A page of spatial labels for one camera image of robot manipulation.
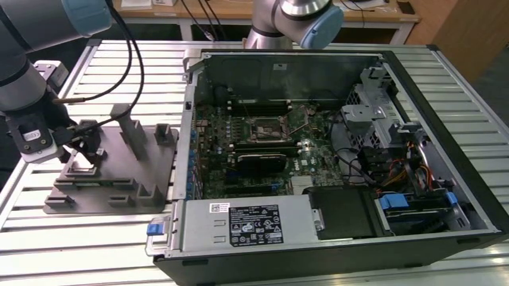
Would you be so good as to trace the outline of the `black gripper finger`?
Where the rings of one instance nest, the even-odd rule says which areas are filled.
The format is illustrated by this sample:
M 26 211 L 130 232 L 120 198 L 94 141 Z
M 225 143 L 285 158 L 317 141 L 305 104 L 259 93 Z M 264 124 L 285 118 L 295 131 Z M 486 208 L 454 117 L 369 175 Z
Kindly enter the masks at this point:
M 70 158 L 67 148 L 73 148 L 74 130 L 65 127 L 57 127 L 51 132 L 53 143 L 57 146 L 57 159 L 59 163 L 66 163 Z
M 92 124 L 78 124 L 73 132 L 69 146 L 85 157 L 90 164 L 100 162 L 97 150 L 101 143 L 101 127 L 86 129 Z

